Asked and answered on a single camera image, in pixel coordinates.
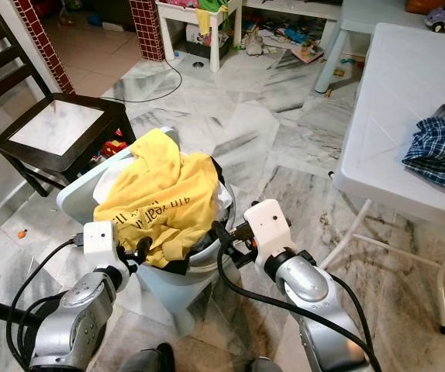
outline green cloth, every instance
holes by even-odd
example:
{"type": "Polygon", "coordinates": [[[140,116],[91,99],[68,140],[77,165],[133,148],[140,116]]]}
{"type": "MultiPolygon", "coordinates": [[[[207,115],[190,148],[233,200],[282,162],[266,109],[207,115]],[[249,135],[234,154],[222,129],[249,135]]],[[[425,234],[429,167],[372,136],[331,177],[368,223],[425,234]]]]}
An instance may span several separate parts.
{"type": "Polygon", "coordinates": [[[224,30],[229,29],[229,7],[228,0],[198,0],[198,7],[208,12],[218,12],[221,6],[226,7],[224,13],[224,23],[222,25],[224,30]]]}

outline power cord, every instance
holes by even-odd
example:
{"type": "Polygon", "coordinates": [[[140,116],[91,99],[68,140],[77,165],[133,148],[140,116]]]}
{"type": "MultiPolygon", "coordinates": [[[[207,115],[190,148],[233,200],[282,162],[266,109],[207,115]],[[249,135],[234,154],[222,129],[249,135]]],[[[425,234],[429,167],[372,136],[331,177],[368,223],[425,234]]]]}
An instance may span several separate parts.
{"type": "Polygon", "coordinates": [[[330,320],[328,320],[326,318],[323,318],[320,315],[317,315],[314,312],[310,312],[303,308],[299,308],[298,306],[295,306],[293,304],[289,304],[287,302],[277,300],[276,298],[272,298],[272,297],[268,297],[268,296],[264,296],[262,294],[252,292],[252,291],[248,291],[246,289],[243,289],[243,288],[235,285],[226,276],[226,273],[224,272],[224,269],[223,269],[223,254],[224,254],[226,248],[228,247],[229,242],[226,241],[225,239],[219,238],[219,240],[221,241],[221,247],[219,248],[219,251],[217,253],[217,270],[219,272],[219,276],[221,277],[222,281],[224,282],[224,284],[226,284],[229,287],[229,289],[235,291],[239,295],[242,295],[247,298],[251,298],[255,301],[260,301],[265,304],[273,305],[278,308],[283,308],[284,310],[288,310],[290,312],[294,312],[296,314],[305,316],[306,318],[314,320],[314,321],[332,329],[333,331],[338,332],[340,335],[345,336],[352,342],[356,343],[367,354],[367,357],[369,358],[369,363],[371,364],[371,366],[373,367],[375,372],[382,372],[381,366],[378,362],[378,358],[376,358],[376,356],[374,355],[374,351],[373,351],[372,347],[369,347],[368,345],[366,345],[366,343],[364,341],[362,341],[360,338],[355,336],[353,333],[347,331],[345,328],[340,327],[339,325],[331,322],[330,320]]]}
{"type": "Polygon", "coordinates": [[[101,97],[101,98],[111,99],[113,101],[120,101],[122,103],[125,103],[125,102],[128,102],[128,103],[145,103],[145,102],[151,102],[151,101],[155,101],[157,99],[161,99],[161,98],[167,97],[168,95],[172,95],[175,91],[177,91],[177,89],[179,87],[181,87],[181,84],[183,83],[183,76],[181,75],[181,73],[178,70],[176,70],[174,67],[172,67],[169,62],[167,62],[167,61],[165,61],[165,62],[166,62],[166,64],[170,68],[172,68],[174,71],[176,71],[176,73],[178,73],[178,75],[179,75],[179,84],[178,84],[178,86],[175,89],[173,89],[172,91],[170,91],[169,93],[166,93],[165,95],[161,95],[160,97],[156,97],[156,98],[144,99],[142,101],[129,101],[129,100],[124,99],[124,98],[116,98],[116,97],[101,97]]]}
{"type": "Polygon", "coordinates": [[[21,322],[19,323],[19,327],[18,327],[18,335],[17,335],[17,345],[18,345],[18,350],[19,353],[22,357],[22,359],[25,361],[26,364],[29,365],[29,360],[27,360],[25,358],[25,345],[22,339],[23,336],[23,332],[24,332],[24,321],[26,320],[26,317],[28,316],[28,314],[31,313],[31,311],[38,305],[47,303],[48,301],[52,301],[52,300],[60,300],[62,298],[62,296],[64,296],[66,294],[66,291],[61,292],[60,294],[56,294],[54,296],[49,296],[49,297],[45,297],[45,298],[41,298],[40,300],[35,301],[34,303],[31,304],[31,306],[29,306],[27,308],[27,310],[24,312],[24,314],[22,315],[21,318],[21,322]]]}
{"type": "Polygon", "coordinates": [[[357,296],[354,294],[354,291],[352,291],[352,288],[350,288],[347,283],[345,283],[344,281],[342,281],[335,275],[333,275],[331,273],[328,273],[328,274],[331,276],[331,278],[336,283],[341,285],[343,287],[343,289],[350,296],[352,302],[354,303],[355,309],[357,310],[357,313],[359,315],[360,323],[362,325],[362,329],[364,330],[364,336],[365,336],[367,346],[369,347],[369,349],[374,350],[374,345],[372,344],[372,338],[371,338],[371,331],[369,330],[369,325],[367,324],[367,319],[365,317],[364,310],[362,309],[362,306],[360,305],[360,302],[359,302],[357,296]]]}
{"type": "Polygon", "coordinates": [[[23,370],[28,370],[29,363],[26,362],[26,360],[23,357],[23,350],[17,350],[14,346],[14,341],[12,340],[12,315],[14,310],[16,309],[16,305],[18,303],[19,298],[21,297],[22,293],[26,289],[29,283],[33,280],[33,278],[42,270],[42,268],[45,266],[45,264],[58,253],[60,250],[62,250],[64,247],[69,246],[73,243],[79,244],[82,242],[82,234],[77,234],[74,238],[69,239],[67,242],[60,244],[55,250],[49,253],[47,257],[45,257],[45,260],[42,261],[40,265],[34,270],[34,272],[31,273],[31,275],[28,277],[28,279],[25,280],[25,282],[22,284],[22,286],[19,288],[18,292],[16,293],[16,296],[12,300],[11,308],[9,309],[9,316],[7,317],[7,323],[5,325],[5,340],[7,341],[7,346],[9,347],[9,350],[11,350],[11,354],[16,359],[18,364],[21,366],[23,370]]]}

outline small table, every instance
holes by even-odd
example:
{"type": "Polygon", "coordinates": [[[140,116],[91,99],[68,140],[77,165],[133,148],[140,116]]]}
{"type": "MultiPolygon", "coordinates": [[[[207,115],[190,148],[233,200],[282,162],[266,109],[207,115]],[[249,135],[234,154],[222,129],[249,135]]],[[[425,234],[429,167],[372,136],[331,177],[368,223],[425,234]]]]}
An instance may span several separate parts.
{"type": "Polygon", "coordinates": [[[355,234],[373,201],[445,226],[445,189],[405,169],[401,160],[418,132],[416,123],[445,104],[445,35],[379,23],[334,184],[367,198],[345,237],[319,265],[326,268],[352,239],[438,268],[440,331],[445,334],[445,259],[436,263],[355,234]]]}
{"type": "MultiPolygon", "coordinates": [[[[228,9],[229,15],[236,11],[235,15],[235,29],[233,35],[233,46],[241,43],[241,9],[242,0],[229,0],[228,9]]],[[[166,4],[165,2],[156,2],[159,10],[160,31],[162,32],[162,40],[164,41],[164,52],[166,53],[166,60],[174,59],[174,51],[169,36],[169,29],[167,27],[166,19],[176,19],[186,23],[198,24],[197,15],[193,8],[183,8],[177,5],[166,4]]],[[[210,70],[217,72],[219,70],[219,25],[224,21],[223,12],[210,13],[210,70]]]]}
{"type": "Polygon", "coordinates": [[[327,91],[348,33],[371,34],[379,22],[427,29],[423,15],[405,11],[405,0],[343,0],[340,19],[336,22],[324,55],[327,62],[316,82],[315,90],[318,93],[327,91]]]}
{"type": "Polygon", "coordinates": [[[328,46],[329,38],[341,13],[339,5],[323,4],[321,2],[300,2],[297,0],[243,0],[243,6],[325,19],[323,35],[319,42],[320,46],[324,48],[328,46]]]}

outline white cloth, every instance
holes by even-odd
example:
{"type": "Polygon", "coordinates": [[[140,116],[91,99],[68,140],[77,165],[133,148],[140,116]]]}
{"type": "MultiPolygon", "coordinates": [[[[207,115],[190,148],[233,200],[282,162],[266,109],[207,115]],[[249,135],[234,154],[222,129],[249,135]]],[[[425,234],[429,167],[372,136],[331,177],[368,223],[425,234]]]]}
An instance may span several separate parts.
{"type": "Polygon", "coordinates": [[[226,187],[219,182],[219,187],[216,190],[216,195],[213,198],[216,203],[216,220],[222,221],[228,215],[228,207],[233,203],[233,198],[231,198],[231,194],[228,192],[226,187]]]}
{"type": "Polygon", "coordinates": [[[127,157],[126,159],[115,161],[109,168],[107,168],[93,189],[93,199],[95,199],[97,203],[102,204],[107,200],[107,195],[109,195],[109,191],[121,174],[122,170],[128,167],[135,160],[135,157],[127,157]]]}

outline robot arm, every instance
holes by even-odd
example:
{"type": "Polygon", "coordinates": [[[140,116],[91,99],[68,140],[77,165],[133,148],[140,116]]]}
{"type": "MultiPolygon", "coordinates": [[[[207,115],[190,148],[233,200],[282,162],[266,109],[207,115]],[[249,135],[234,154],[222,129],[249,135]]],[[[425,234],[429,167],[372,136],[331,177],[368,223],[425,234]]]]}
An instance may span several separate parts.
{"type": "MultiPolygon", "coordinates": [[[[245,223],[230,232],[232,240],[254,241],[257,256],[253,251],[244,262],[255,260],[257,270],[276,282],[288,302],[358,336],[354,322],[340,304],[331,276],[311,265],[291,240],[278,202],[263,201],[248,209],[244,217],[245,223]]],[[[36,334],[30,370],[86,369],[102,341],[116,292],[126,286],[137,264],[144,262],[149,247],[148,243],[143,247],[139,244],[137,251],[125,253],[119,247],[113,222],[86,224],[84,242],[85,258],[93,272],[83,276],[62,297],[57,310],[43,320],[36,334]]],[[[318,322],[292,314],[299,324],[313,372],[365,367],[364,352],[357,344],[318,322]]]]}
{"type": "MultiPolygon", "coordinates": [[[[260,202],[246,210],[244,218],[246,222],[231,233],[236,239],[254,239],[257,270],[275,281],[288,302],[358,336],[357,327],[340,304],[334,280],[324,270],[311,265],[291,240],[278,202],[272,199],[260,202]]],[[[359,370],[366,366],[364,351],[357,344],[325,325],[292,315],[299,324],[312,372],[359,370]]]]}
{"type": "Polygon", "coordinates": [[[42,321],[29,364],[31,371],[86,370],[102,342],[116,293],[136,270],[136,265],[126,260],[137,260],[138,254],[127,256],[118,250],[113,222],[90,222],[83,234],[85,259],[93,271],[67,291],[57,310],[42,321]]]}

